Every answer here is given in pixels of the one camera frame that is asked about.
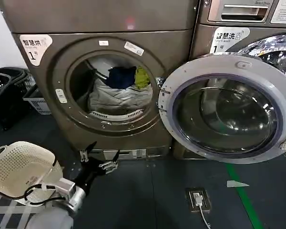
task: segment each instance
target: white laundry basket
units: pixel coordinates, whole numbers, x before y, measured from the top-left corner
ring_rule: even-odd
[[[62,169],[55,155],[29,142],[15,142],[0,147],[0,194],[24,205],[47,200],[54,190],[34,189],[24,199],[24,192],[35,184],[55,184]]]

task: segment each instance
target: clothes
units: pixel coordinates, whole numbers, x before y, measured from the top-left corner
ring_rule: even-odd
[[[112,89],[126,89],[134,84],[136,67],[123,68],[114,67],[109,70],[109,77],[106,85]]]
[[[90,111],[120,115],[119,111],[144,109],[152,100],[153,88],[148,85],[137,89],[135,85],[124,89],[112,89],[102,80],[96,79],[93,91],[89,94],[88,108]]]
[[[142,67],[137,68],[134,78],[135,78],[134,83],[139,89],[145,88],[147,87],[147,85],[150,84],[150,79],[148,77],[148,74]]]

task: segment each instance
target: washer door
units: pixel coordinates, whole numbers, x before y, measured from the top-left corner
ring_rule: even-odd
[[[165,81],[158,104],[171,135],[209,159],[250,164],[286,151],[286,73],[260,58],[190,61]]]

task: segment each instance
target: silver appliance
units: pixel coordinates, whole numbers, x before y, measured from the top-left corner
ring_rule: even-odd
[[[202,1],[191,59],[159,97],[185,149],[177,158],[250,164],[286,152],[286,0]]]
[[[158,94],[169,73],[188,60],[196,8],[197,0],[0,0],[61,130],[77,150],[97,141],[92,155],[101,160],[112,159],[117,149],[120,159],[168,152],[172,137],[159,116]],[[149,101],[139,104],[142,91],[133,87],[127,95],[136,106],[123,105],[127,96],[98,99],[112,94],[100,88],[114,67],[144,69]],[[100,91],[93,97],[96,80]],[[100,109],[89,108],[91,97]],[[107,104],[112,110],[102,107]]]

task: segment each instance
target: white sticker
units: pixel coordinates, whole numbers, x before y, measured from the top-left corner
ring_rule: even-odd
[[[139,55],[142,56],[144,53],[144,49],[140,48],[139,46],[136,46],[135,44],[132,44],[130,42],[126,42],[124,45],[124,48]]]
[[[55,89],[55,92],[60,103],[66,104],[68,102],[62,89]]]
[[[109,45],[109,41],[99,41],[99,45],[100,46],[108,46]]]
[[[249,34],[249,28],[219,27],[214,33],[210,53],[225,52]]]
[[[270,23],[286,24],[286,0],[279,1]]]
[[[53,43],[53,40],[49,35],[45,34],[22,34],[20,35],[20,42],[30,62],[35,66],[39,66],[44,53]]]

